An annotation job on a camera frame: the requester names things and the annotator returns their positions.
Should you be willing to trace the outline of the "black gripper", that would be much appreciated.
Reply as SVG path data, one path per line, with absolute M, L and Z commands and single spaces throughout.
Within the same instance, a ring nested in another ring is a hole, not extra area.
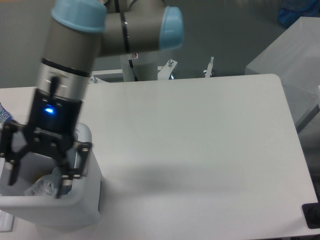
M 58 96 L 60 80 L 58 76 L 51 77 L 48 92 L 37 88 L 26 126 L 15 120 L 5 122 L 0 137 L 0 157 L 9 166 L 9 186 L 16 183 L 21 160 L 30 151 L 61 160 L 56 199 L 63 195 L 66 186 L 73 184 L 74 179 L 86 175 L 92 150 L 91 142 L 75 141 L 74 130 L 82 101 Z M 27 143 L 13 151 L 14 134 L 22 130 Z

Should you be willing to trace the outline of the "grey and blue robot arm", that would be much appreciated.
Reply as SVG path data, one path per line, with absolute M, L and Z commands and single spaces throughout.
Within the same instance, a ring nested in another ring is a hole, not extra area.
M 0 156 L 7 183 L 18 181 L 29 153 L 54 160 L 55 196 L 84 176 L 91 142 L 74 132 L 96 58 L 172 50 L 184 42 L 183 15 L 163 0 L 58 0 L 26 124 L 3 124 Z

